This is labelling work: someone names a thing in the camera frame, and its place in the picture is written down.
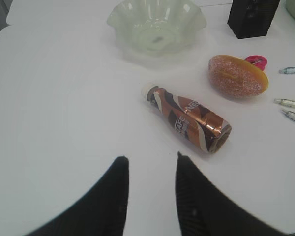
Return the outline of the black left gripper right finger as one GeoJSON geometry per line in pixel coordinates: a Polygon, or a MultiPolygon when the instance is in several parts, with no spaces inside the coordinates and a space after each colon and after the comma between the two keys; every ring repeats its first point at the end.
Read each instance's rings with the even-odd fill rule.
{"type": "Polygon", "coordinates": [[[232,202],[196,167],[177,154],[176,208],[183,236],[281,236],[232,202]]]}

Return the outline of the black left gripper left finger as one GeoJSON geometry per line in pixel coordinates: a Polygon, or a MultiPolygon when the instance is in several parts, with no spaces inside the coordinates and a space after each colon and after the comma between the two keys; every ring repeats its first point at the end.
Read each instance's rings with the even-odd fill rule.
{"type": "Polygon", "coordinates": [[[129,194],[129,161],[117,157],[100,180],[75,204],[31,236],[121,236],[129,194]]]}

